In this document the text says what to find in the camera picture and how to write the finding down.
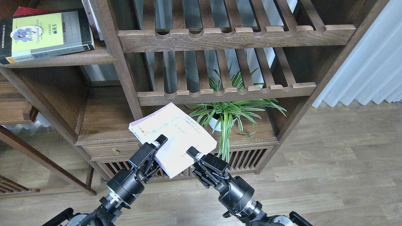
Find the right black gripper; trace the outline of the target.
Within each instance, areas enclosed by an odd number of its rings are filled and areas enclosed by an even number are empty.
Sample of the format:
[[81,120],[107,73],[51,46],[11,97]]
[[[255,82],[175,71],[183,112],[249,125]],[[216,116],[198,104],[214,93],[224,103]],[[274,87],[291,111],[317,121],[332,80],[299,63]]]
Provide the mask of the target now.
[[219,192],[218,201],[227,208],[224,217],[247,217],[254,212],[254,188],[240,176],[232,177],[226,161],[212,153],[203,155],[192,146],[186,153],[195,160],[193,175],[206,188],[213,187]]

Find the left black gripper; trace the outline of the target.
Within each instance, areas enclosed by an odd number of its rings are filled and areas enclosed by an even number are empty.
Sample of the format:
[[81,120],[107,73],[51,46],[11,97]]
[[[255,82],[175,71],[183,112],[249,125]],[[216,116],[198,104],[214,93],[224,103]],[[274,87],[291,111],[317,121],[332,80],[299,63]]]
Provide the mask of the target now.
[[129,159],[130,170],[120,170],[108,183],[110,190],[104,198],[104,207],[130,207],[144,191],[143,182],[148,183],[160,169],[155,154],[167,142],[163,134],[151,143],[144,143]]

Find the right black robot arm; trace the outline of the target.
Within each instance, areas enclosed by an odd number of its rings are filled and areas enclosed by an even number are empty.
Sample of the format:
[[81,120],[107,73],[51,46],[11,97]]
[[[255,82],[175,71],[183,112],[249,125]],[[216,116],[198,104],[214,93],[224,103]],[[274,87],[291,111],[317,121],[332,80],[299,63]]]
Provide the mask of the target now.
[[228,173],[229,164],[208,153],[203,155],[195,147],[187,150],[195,163],[194,176],[206,187],[219,192],[219,202],[227,208],[224,218],[235,216],[247,226],[310,226],[310,222],[292,211],[289,216],[268,216],[262,204],[253,199],[254,189],[240,176]]

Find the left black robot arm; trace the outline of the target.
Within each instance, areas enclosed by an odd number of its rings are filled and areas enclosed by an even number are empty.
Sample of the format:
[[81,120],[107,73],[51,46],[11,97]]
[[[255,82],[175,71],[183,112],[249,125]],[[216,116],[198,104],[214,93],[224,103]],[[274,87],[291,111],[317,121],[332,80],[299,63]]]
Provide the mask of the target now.
[[131,168],[122,169],[107,183],[110,193],[100,199],[100,206],[90,214],[73,214],[67,208],[45,223],[46,226],[60,226],[65,220],[68,226],[112,226],[122,214],[122,208],[130,205],[144,191],[143,183],[148,183],[160,169],[155,154],[167,142],[160,135],[151,143],[144,143],[129,159]]

